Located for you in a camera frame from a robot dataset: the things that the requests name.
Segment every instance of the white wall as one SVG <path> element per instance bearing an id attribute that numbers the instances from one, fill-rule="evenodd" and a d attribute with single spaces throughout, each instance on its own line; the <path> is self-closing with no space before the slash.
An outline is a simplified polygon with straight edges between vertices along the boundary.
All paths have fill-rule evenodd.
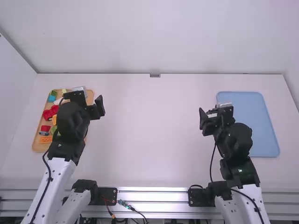
<path id="1" fill-rule="evenodd" d="M 299 106 L 297 0 L 2 0 L 40 72 L 283 73 Z"/>
<path id="2" fill-rule="evenodd" d="M 0 34 L 0 166 L 24 112 L 36 72 Z"/>

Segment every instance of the orange puzzle board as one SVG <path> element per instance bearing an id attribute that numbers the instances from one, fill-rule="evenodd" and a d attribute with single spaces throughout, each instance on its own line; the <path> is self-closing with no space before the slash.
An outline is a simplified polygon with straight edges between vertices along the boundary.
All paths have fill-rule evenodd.
<path id="1" fill-rule="evenodd" d="M 57 92 L 57 97 L 56 99 L 59 99 L 62 97 L 62 89 L 57 89 L 57 90 L 54 90 Z M 86 98 L 86 103 L 87 105 L 92 105 L 93 104 L 93 96 L 94 96 L 94 93 L 92 90 L 87 90 L 87 95 L 88 97 Z M 48 96 L 47 98 L 45 99 L 46 100 L 46 105 L 45 105 L 45 108 L 43 109 L 44 110 L 49 110 L 53 105 L 54 103 L 50 103 L 48 102 Z M 39 122 L 39 125 L 37 127 L 37 130 L 36 130 L 36 135 L 33 139 L 33 143 L 32 143 L 32 150 L 34 152 L 37 152 L 37 153 L 44 153 L 45 151 L 48 150 L 49 146 L 51 143 L 40 143 L 40 141 L 44 141 L 43 139 L 41 139 L 41 137 L 44 137 L 43 135 L 40 135 L 39 132 L 41 130 L 41 126 L 42 125 L 49 125 L 49 126 L 53 126 L 53 123 L 52 121 L 46 121 L 44 118 L 43 118 L 43 111 L 42 111 L 42 114 L 41 114 L 41 119 L 40 119 L 40 122 Z"/>

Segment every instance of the yellow toy block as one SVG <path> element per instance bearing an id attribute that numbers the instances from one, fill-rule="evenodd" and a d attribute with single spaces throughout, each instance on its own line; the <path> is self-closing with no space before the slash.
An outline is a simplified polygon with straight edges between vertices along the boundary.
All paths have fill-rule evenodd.
<path id="1" fill-rule="evenodd" d="M 51 143 L 51 142 L 52 142 L 52 136 L 42 136 L 39 139 L 40 144 Z"/>
<path id="2" fill-rule="evenodd" d="M 53 125 L 56 125 L 56 119 L 57 119 L 57 114 L 53 115 L 53 117 L 52 117 Z"/>

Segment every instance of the metal bracket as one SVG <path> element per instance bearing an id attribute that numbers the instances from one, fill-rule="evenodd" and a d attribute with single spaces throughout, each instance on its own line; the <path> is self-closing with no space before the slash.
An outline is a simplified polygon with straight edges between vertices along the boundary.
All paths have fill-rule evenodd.
<path id="1" fill-rule="evenodd" d="M 106 201 L 107 205 L 109 205 L 109 206 L 116 205 L 117 192 L 118 192 L 117 188 L 98 188 L 99 198 L 92 205 L 106 205 L 103 198 L 109 200 L 109 201 Z"/>
<path id="2" fill-rule="evenodd" d="M 215 207 L 214 200 L 211 200 L 205 189 L 191 188 L 188 190 L 188 204 L 190 207 Z"/>

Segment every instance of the light blue tray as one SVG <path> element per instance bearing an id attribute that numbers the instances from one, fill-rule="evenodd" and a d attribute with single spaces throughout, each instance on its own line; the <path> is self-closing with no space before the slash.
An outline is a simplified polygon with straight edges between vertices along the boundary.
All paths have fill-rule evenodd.
<path id="1" fill-rule="evenodd" d="M 278 157 L 280 150 L 266 103 L 259 92 L 219 92 L 218 103 L 233 103 L 236 122 L 252 129 L 250 156 Z"/>

